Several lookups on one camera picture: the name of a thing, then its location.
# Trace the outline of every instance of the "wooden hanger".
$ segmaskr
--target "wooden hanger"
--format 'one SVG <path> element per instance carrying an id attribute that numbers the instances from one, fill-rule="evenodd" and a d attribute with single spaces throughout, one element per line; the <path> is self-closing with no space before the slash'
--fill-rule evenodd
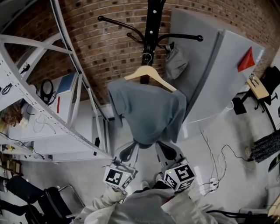
<path id="1" fill-rule="evenodd" d="M 151 66 L 148 65 L 143 65 L 141 67 L 139 67 L 136 72 L 134 72 L 131 75 L 127 75 L 124 78 L 126 80 L 130 80 L 130 79 L 134 79 L 143 75 L 148 75 L 150 77 L 152 77 L 153 79 L 155 79 L 156 81 L 158 81 L 160 84 L 162 84 L 163 86 L 165 86 L 167 89 L 169 89 L 170 91 L 174 92 L 176 91 L 176 89 L 171 86 L 169 83 L 167 83 L 166 81 L 164 81 L 158 74 L 158 72 Z"/>

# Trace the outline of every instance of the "gray sleeve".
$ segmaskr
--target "gray sleeve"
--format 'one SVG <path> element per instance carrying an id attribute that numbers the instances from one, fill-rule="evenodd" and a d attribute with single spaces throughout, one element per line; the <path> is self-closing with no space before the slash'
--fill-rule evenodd
<path id="1" fill-rule="evenodd" d="M 173 104 L 172 108 L 174 111 L 173 119 L 165 128 L 166 135 L 170 137 L 174 143 L 177 142 L 178 134 L 184 121 L 187 105 L 186 97 L 182 93 L 180 93 L 177 97 L 177 100 L 178 101 Z"/>
<path id="2" fill-rule="evenodd" d="M 125 108 L 124 100 L 121 96 L 121 93 L 114 86 L 114 82 L 111 82 L 108 85 L 108 95 L 114 113 L 115 122 L 117 126 L 122 127 L 123 122 L 121 116 L 124 113 L 124 108 Z"/>

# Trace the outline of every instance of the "coat rack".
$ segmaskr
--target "coat rack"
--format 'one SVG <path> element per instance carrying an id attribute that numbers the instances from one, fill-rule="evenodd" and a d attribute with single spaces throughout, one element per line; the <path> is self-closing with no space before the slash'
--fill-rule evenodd
<path id="1" fill-rule="evenodd" d="M 136 32 L 140 36 L 141 40 L 138 40 L 131 33 L 127 33 L 126 35 L 130 37 L 132 40 L 134 40 L 135 42 L 143 44 L 144 50 L 143 50 L 142 65 L 151 66 L 153 64 L 154 52 L 156 46 L 160 48 L 165 48 L 164 46 L 159 45 L 159 42 L 164 38 L 175 37 L 175 38 L 197 40 L 199 42 L 203 41 L 203 36 L 201 35 L 194 36 L 194 35 L 187 35 L 187 34 L 164 34 L 161 37 L 158 37 L 158 33 L 161 25 L 161 16 L 162 16 L 162 11 L 163 11 L 163 6 L 165 4 L 165 1 L 166 0 L 148 0 L 148 13 L 147 13 L 145 36 L 143 36 L 143 34 L 136 28 L 121 23 L 119 21 L 105 18 L 104 16 L 99 16 L 98 20 L 113 23 Z M 142 76 L 140 78 L 140 83 L 148 84 L 149 76 L 148 75 Z"/>

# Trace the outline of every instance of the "black base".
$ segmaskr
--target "black base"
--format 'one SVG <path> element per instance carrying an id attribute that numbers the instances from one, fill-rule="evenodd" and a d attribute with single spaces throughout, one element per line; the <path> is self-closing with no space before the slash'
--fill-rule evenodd
<path id="1" fill-rule="evenodd" d="M 234 111 L 235 113 L 238 114 L 245 114 L 247 113 L 245 106 L 243 105 L 243 103 L 241 102 L 240 98 L 233 98 L 232 100 L 233 104 L 234 104 Z"/>

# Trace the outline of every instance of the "power strip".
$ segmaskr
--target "power strip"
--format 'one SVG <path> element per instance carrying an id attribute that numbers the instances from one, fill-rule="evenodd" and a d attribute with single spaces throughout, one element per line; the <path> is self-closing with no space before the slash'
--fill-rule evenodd
<path id="1" fill-rule="evenodd" d="M 218 186 L 219 186 L 219 182 L 216 181 L 215 178 L 211 178 L 209 181 L 209 190 L 211 190 L 211 193 L 213 193 L 214 191 L 217 190 Z"/>

